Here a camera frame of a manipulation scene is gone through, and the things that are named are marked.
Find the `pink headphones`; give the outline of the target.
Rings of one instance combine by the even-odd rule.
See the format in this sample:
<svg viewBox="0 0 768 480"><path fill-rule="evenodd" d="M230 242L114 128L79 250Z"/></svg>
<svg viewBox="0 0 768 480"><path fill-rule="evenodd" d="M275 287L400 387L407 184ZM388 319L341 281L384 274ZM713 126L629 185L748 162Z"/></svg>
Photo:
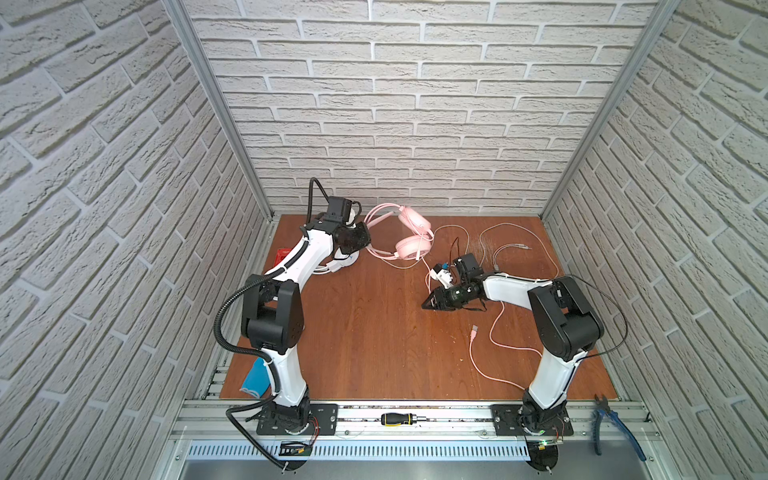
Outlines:
<svg viewBox="0 0 768 480"><path fill-rule="evenodd" d="M390 217L396 217L410 235L399 240L392 252L375 248L372 244L369 244L366 250L373 257L383 261L422 260L431 251L435 239L431 223L412 207L396 203L381 203L374 206L366 214L363 222L366 228L371 230Z"/></svg>

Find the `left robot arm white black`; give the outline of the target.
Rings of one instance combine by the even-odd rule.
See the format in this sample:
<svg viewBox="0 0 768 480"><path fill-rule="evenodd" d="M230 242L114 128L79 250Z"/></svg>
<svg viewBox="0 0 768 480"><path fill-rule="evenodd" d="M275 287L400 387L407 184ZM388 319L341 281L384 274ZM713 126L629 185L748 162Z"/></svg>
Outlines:
<svg viewBox="0 0 768 480"><path fill-rule="evenodd" d="M274 395L267 411L283 429L296 433L310 423L309 387L297 352L305 325L301 292L323 260L335 255L344 259L371 242L362 222L313 220L301 231L300 241L283 260L248 278L251 287L243 295L241 318L242 335L266 356Z"/></svg>

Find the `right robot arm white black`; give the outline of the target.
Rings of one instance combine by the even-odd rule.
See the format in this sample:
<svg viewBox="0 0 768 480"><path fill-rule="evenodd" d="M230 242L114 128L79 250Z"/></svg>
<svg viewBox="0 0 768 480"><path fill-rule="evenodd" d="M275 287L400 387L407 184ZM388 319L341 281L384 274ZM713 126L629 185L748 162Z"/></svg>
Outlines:
<svg viewBox="0 0 768 480"><path fill-rule="evenodd" d="M564 416L575 373L602 337L604 324L572 276L536 282L482 274L435 288L422 308L453 311L476 299L500 301L533 314L543 353L534 380L524 390L518 418L528 433L541 435Z"/></svg>

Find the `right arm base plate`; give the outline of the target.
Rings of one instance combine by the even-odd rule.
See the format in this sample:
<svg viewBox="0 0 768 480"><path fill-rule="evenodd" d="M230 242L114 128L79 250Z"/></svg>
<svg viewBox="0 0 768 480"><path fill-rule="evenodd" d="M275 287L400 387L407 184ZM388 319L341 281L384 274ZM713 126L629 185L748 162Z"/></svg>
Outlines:
<svg viewBox="0 0 768 480"><path fill-rule="evenodd" d="M572 436L567 403L541 409L535 403L493 404L491 418L497 436Z"/></svg>

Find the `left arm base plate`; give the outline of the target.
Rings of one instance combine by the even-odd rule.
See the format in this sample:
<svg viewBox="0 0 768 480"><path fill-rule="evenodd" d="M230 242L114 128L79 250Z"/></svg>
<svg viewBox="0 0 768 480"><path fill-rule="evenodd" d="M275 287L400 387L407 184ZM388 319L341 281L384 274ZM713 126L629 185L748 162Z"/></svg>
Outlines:
<svg viewBox="0 0 768 480"><path fill-rule="evenodd" d="M333 436L339 415L339 405L334 403L304 403L299 406L282 406L270 403L257 415L258 435L310 435L319 430L320 436Z"/></svg>

